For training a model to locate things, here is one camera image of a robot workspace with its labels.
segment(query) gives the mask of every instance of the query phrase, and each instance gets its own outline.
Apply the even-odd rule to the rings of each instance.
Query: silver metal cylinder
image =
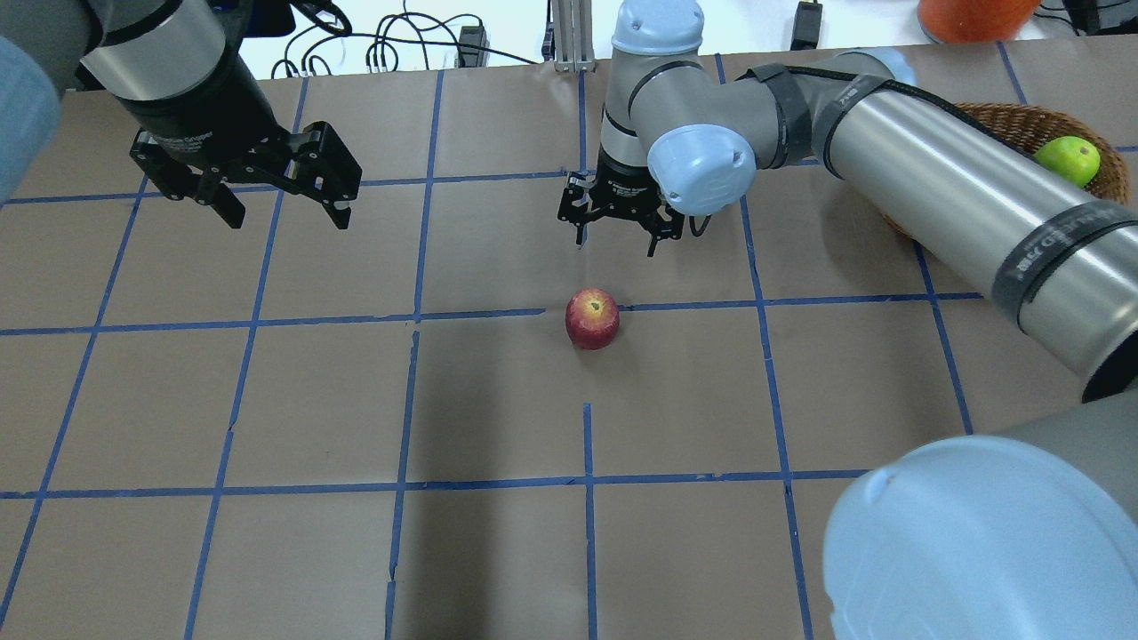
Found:
[[[601,148],[609,157],[627,166],[646,166],[648,153],[640,138],[617,129],[605,114],[601,122]]]
[[[154,28],[99,47],[83,58],[83,65],[119,98],[162,100],[200,84],[224,51],[225,32],[209,6],[182,0]]]
[[[1138,524],[1138,389],[998,435],[1058,456],[1095,481]]]
[[[850,109],[834,130],[830,158],[842,178],[986,296],[1024,238],[1095,200],[940,108],[892,91]],[[1090,383],[1138,330],[1135,228],[1115,229],[1062,262],[1020,309],[1019,321]],[[1136,372],[1138,362],[1122,375]]]

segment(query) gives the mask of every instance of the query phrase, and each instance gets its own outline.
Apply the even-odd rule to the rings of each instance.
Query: white wall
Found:
[[[337,0],[337,3],[357,32],[373,32],[382,16],[403,10],[401,0]],[[593,0],[593,40],[597,58],[612,54],[609,39],[619,5],[619,0]],[[797,0],[703,0],[701,5],[707,16],[702,54],[784,51],[790,46]],[[920,44],[929,41],[917,24],[917,0],[825,0],[823,5],[822,48]],[[490,47],[541,60],[545,0],[407,0],[407,9],[439,19],[461,13],[479,15],[486,22]],[[298,28],[308,25],[299,15],[297,23]],[[473,24],[473,20],[463,18],[455,24]],[[415,39],[414,32],[402,23],[393,27],[390,35]],[[431,35],[436,40],[447,40],[440,30],[431,32]],[[1070,28],[1057,20],[1032,18],[1020,33],[1020,39],[1070,35]],[[323,36],[323,32],[314,31],[298,40],[290,58],[299,63],[304,50]],[[241,56],[256,77],[269,77],[287,41],[288,38],[249,39],[241,48]],[[318,52],[337,75],[366,73],[363,54],[370,43],[365,38],[353,38],[324,44]],[[422,51],[418,46],[397,47],[401,69],[423,68]],[[453,66],[453,47],[430,47],[428,51],[431,68]],[[488,64],[519,63],[490,56]]]

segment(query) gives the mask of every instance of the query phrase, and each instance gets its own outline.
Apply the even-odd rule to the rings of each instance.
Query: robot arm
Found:
[[[1086,383],[1138,379],[1138,215],[1096,199],[913,81],[896,50],[720,85],[701,67],[694,0],[626,0],[617,18],[596,175],[571,174],[559,218],[678,238],[685,215],[737,202],[758,169],[815,155]]]
[[[316,122],[292,134],[277,123],[238,56],[251,2],[242,0],[237,17],[225,20],[205,0],[104,0],[99,10],[89,0],[51,0],[52,7],[36,7],[35,15],[9,3],[0,16],[0,33],[16,39],[7,41],[11,55],[23,54],[25,63],[40,66],[39,74],[25,68],[39,82],[42,117],[0,196],[15,189],[58,121],[58,104],[42,97],[44,76],[50,74],[58,90],[74,73],[77,51],[85,54],[83,66],[141,124],[131,157],[167,198],[189,197],[211,206],[236,229],[245,207],[226,184],[269,183],[319,202],[336,227],[346,229],[360,165],[330,124]],[[60,25],[63,41],[20,43],[17,34],[27,31],[20,22],[42,15],[71,18]],[[94,33],[99,46],[76,49],[75,40],[92,40],[80,38],[86,33]],[[287,174],[290,164],[294,170]]]
[[[720,85],[693,0],[625,0],[596,175],[559,218],[678,239],[759,169],[814,155],[1085,381],[1087,404],[949,438],[861,476],[826,530],[840,640],[1133,637],[1138,629],[1138,215],[910,87],[897,51],[769,65]]]

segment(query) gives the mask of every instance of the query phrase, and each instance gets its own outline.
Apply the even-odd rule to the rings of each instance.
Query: wicker basket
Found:
[[[962,102],[957,106],[1005,142],[1028,154],[1034,154],[1055,138],[1082,138],[1094,145],[1102,157],[1098,174],[1085,189],[1104,200],[1130,204],[1130,173],[1122,156],[1102,136],[1078,120],[1059,112],[1026,105]],[[905,233],[888,215],[884,218],[890,227]]]

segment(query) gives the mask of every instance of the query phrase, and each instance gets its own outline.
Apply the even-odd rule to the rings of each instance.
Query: grid line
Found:
[[[427,150],[427,181],[423,189],[423,216],[419,228],[419,260],[415,265],[415,297],[412,320],[423,320],[423,272],[427,269],[427,239],[430,233],[430,204],[435,183],[435,157],[438,153],[438,123],[443,112],[445,74],[439,69],[435,77],[435,100],[431,107],[430,142]],[[395,627],[395,599],[398,594],[395,575],[399,566],[399,545],[403,539],[403,506],[406,498],[407,463],[411,453],[411,425],[415,400],[415,377],[419,368],[419,330],[411,335],[411,358],[407,364],[407,385],[403,407],[403,434],[399,442],[399,470],[396,483],[395,509],[391,515],[391,549],[388,556],[388,582],[384,606],[384,639],[390,640]]]
[[[996,42],[996,48],[999,49],[999,57],[1004,60],[1004,71],[1007,72],[1007,77],[1012,81],[1012,88],[1015,89],[1015,97],[1020,100],[1021,105],[1026,105],[1028,97],[1024,96],[1023,87],[1020,85],[1020,79],[1016,77],[1015,68],[1012,67],[1012,58],[1007,55],[1007,48],[999,41]]]
[[[391,517],[391,550],[388,556],[387,602],[384,614],[384,638],[390,640],[395,623],[395,573],[399,566],[403,539],[403,503],[407,491],[407,460],[411,453],[411,417],[415,404],[415,378],[419,369],[419,331],[411,334],[411,356],[407,364],[407,388],[403,403],[403,435],[399,440],[399,470],[395,484],[395,512]]]
[[[193,626],[198,620],[198,602],[201,601],[201,585],[206,579],[206,561],[209,559],[209,547],[213,544],[213,532],[217,525],[217,509],[221,508],[221,490],[225,486],[225,471],[229,469],[229,453],[233,446],[233,430],[225,432],[225,444],[222,445],[221,462],[217,465],[217,477],[211,492],[209,515],[206,517],[206,532],[201,536],[201,551],[198,553],[198,568],[193,573],[193,591],[190,592],[190,608],[185,615],[185,632],[183,640],[193,638]]]
[[[292,133],[300,129],[300,117],[304,114],[304,102],[308,96],[308,79],[300,82],[300,96],[297,99],[296,113],[292,116]],[[230,410],[229,427],[225,429],[225,441],[222,445],[221,460],[217,462],[217,477],[209,501],[209,515],[206,517],[206,530],[201,536],[201,552],[198,556],[198,566],[193,575],[193,591],[190,596],[190,605],[185,614],[185,632],[183,640],[193,638],[193,627],[197,624],[198,604],[201,599],[201,588],[205,583],[206,568],[209,563],[209,549],[213,544],[214,527],[217,524],[217,511],[221,508],[222,489],[225,486],[225,473],[229,469],[229,454],[233,445],[233,426],[241,412],[241,401],[245,397],[245,383],[249,375],[249,363],[253,360],[253,347],[257,338],[257,326],[261,321],[261,306],[265,297],[265,284],[269,280],[269,266],[273,257],[273,246],[277,240],[277,229],[280,223],[281,205],[284,203],[284,191],[277,192],[277,203],[273,206],[273,218],[269,224],[269,235],[265,238],[265,251],[261,260],[261,273],[257,278],[257,293],[253,303],[253,314],[248,323],[249,333],[245,342],[245,353],[241,356],[241,369],[237,376],[237,388],[233,391],[233,405]]]
[[[588,131],[585,126],[585,72],[577,72],[577,171],[588,169]]]
[[[723,56],[715,56],[719,83],[726,84],[723,71]],[[814,627],[810,623],[810,602],[806,591],[806,569],[802,565],[802,548],[798,536],[798,515],[794,509],[793,476],[791,475],[790,456],[786,451],[786,434],[783,428],[782,403],[778,400],[778,380],[775,372],[774,354],[770,350],[770,333],[767,322],[766,297],[762,295],[762,282],[759,279],[758,261],[754,255],[754,240],[751,235],[751,214],[747,195],[739,199],[740,213],[743,218],[743,240],[747,244],[747,261],[751,271],[751,286],[754,289],[756,310],[759,320],[759,342],[762,346],[762,362],[766,367],[767,391],[770,395],[770,413],[774,419],[775,440],[778,445],[778,473],[783,482],[783,498],[786,504],[786,526],[790,535],[791,559],[794,564],[794,582],[798,586],[798,604],[802,617],[802,632],[806,640],[814,640]]]
[[[937,287],[932,281],[932,273],[929,271],[929,261],[925,259],[924,247],[921,246],[921,243],[913,240],[913,251],[916,253],[917,264],[921,266],[921,278],[929,293],[929,305],[932,306],[932,319],[937,323],[940,348],[945,353],[945,364],[948,367],[948,376],[953,381],[953,393],[956,395],[956,407],[960,411],[960,422],[964,426],[964,433],[972,435],[972,415],[968,412],[968,401],[964,396],[964,386],[960,384],[960,372],[956,368],[956,356],[953,355],[953,343],[948,339],[945,314],[941,313],[940,301],[937,300]]]
[[[793,306],[793,305],[827,305],[827,304],[888,304],[894,302],[920,302],[920,301],[956,301],[956,300],[983,300],[983,296],[975,292],[964,293],[935,293],[924,294],[885,294],[872,296],[819,296],[799,298],[767,298],[762,301],[765,306]],[[724,301],[692,301],[692,302],[661,302],[620,305],[620,311],[640,313],[645,311],[693,311],[701,309],[752,309],[758,306],[753,300],[724,300]],[[476,318],[512,318],[525,315],[541,315],[549,311],[541,307],[525,309],[493,309],[486,311],[436,311],[421,313],[420,320],[432,322],[439,320],[469,320]],[[308,325],[364,325],[382,322],[409,322],[415,319],[413,313],[393,313],[390,315],[318,315],[310,318],[275,318],[257,320],[257,327],[296,327]],[[141,325],[105,325],[100,327],[31,327],[26,329],[0,329],[0,338],[6,336],[50,336],[71,334],[112,334],[112,333],[146,333],[146,331],[192,331],[209,329],[248,329],[253,326],[251,320],[217,320],[198,322],[160,322]]]
[[[794,479],[856,478],[869,469],[813,469],[794,470]],[[707,471],[688,474],[629,474],[609,476],[543,476],[529,478],[501,478],[485,481],[426,481],[376,482],[347,484],[290,484],[290,485],[230,485],[223,486],[225,495],[304,495],[320,493],[394,493],[438,491],[493,491],[501,489],[536,489],[544,486],[628,485],[628,484],[709,484],[709,483],[765,483],[781,482],[783,473],[774,471]],[[48,491],[44,500],[76,500],[105,498],[191,498],[213,495],[209,486],[167,486],[147,489],[68,489]],[[34,500],[35,491],[0,492],[0,500]]]
[[[102,320],[107,315],[107,305],[110,304],[110,293],[115,288],[115,281],[118,279],[118,271],[123,264],[123,256],[126,254],[126,243],[130,240],[131,231],[134,229],[134,221],[138,220],[139,205],[142,203],[142,194],[146,192],[146,184],[147,179],[143,178],[134,195],[131,215],[126,219],[126,228],[123,230],[123,237],[118,243],[118,253],[115,255],[114,265],[110,268],[110,274],[107,277],[107,286],[102,292],[102,300],[99,302],[99,312],[94,318],[94,329],[98,329],[102,325]],[[55,473],[56,462],[59,460],[64,437],[67,435],[72,416],[75,413],[75,402],[79,400],[80,389],[83,387],[83,379],[86,377],[86,369],[91,363],[91,353],[94,351],[94,343],[98,337],[98,330],[92,330],[90,338],[86,340],[86,348],[83,351],[83,359],[80,361],[79,371],[75,374],[75,383],[72,385],[71,395],[67,399],[67,408],[64,410],[59,430],[56,433],[51,453],[48,456],[48,462],[43,469],[43,478],[40,481],[40,487],[35,493],[35,502],[32,504],[32,514],[27,518],[27,526],[24,530],[19,550],[16,552],[16,561],[8,577],[8,584],[5,588],[3,600],[0,600],[0,629],[3,629],[5,620],[8,617],[8,608],[11,606],[11,599],[16,592],[16,583],[19,581],[20,569],[24,567],[24,560],[27,558],[27,549],[32,544],[32,535],[35,533],[35,525],[40,519],[40,510],[43,508],[48,486],[51,484],[51,475]]]
[[[435,105],[430,121],[430,147],[427,151],[427,181],[423,190],[423,219],[419,228],[419,262],[415,266],[414,320],[418,325],[423,310],[423,271],[427,268],[427,236],[430,232],[430,198],[435,187],[435,154],[438,151],[438,118],[443,109],[443,71],[435,80]]]
[[[585,593],[588,600],[588,640],[597,640],[596,610],[596,510],[594,509],[593,478],[593,404],[582,408],[585,427]]]

